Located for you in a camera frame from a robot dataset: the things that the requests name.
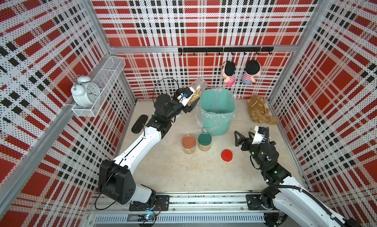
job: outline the red jar lid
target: red jar lid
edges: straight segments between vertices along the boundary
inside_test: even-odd
[[[225,150],[221,153],[221,158],[222,158],[224,161],[230,161],[230,160],[232,160],[232,158],[233,158],[232,151],[230,151],[229,149],[225,149]]]
[[[182,138],[182,145],[186,149],[191,149],[195,146],[195,137],[192,135],[186,135]]]

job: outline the trash can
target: trash can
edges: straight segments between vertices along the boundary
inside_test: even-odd
[[[196,105],[197,125],[210,135],[224,135],[236,112],[236,100],[227,89],[208,89]]]

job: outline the jar of peanuts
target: jar of peanuts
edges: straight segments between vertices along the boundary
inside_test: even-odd
[[[198,137],[198,147],[201,151],[208,151],[211,148],[212,136],[203,132]]]
[[[186,135],[182,138],[183,152],[186,154],[193,154],[195,152],[195,137]]]
[[[200,95],[204,92],[206,87],[207,83],[201,77],[199,77],[193,83],[191,83],[190,88],[193,88],[195,93],[188,101],[188,105],[191,105],[195,100],[197,100],[200,97]]]

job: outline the wire mesh basket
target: wire mesh basket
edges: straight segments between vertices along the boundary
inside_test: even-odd
[[[87,107],[81,107],[75,104],[72,108],[73,112],[75,112],[78,117],[96,117],[124,67],[124,58],[111,56],[91,81],[100,89],[100,96],[97,98],[96,102]]]

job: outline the white robotic arm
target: white robotic arm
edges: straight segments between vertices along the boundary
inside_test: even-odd
[[[250,138],[237,131],[234,135],[236,146],[242,145],[241,150],[251,154],[269,185],[262,190],[262,207],[275,207],[304,227],[360,226],[354,219],[346,220],[324,205],[277,162],[279,153],[274,147],[276,143],[270,143],[268,128],[256,126],[254,130],[255,133],[249,132]]]
[[[138,201],[153,208],[155,191],[135,184],[132,174],[149,150],[166,135],[172,126],[172,119],[181,111],[187,113],[196,106],[200,92],[205,87],[205,81],[198,79],[190,87],[178,89],[173,98],[167,94],[157,97],[154,103],[155,114],[145,128],[143,125],[142,134],[122,154],[112,161],[104,160],[101,163],[98,182],[101,193],[121,204]]]

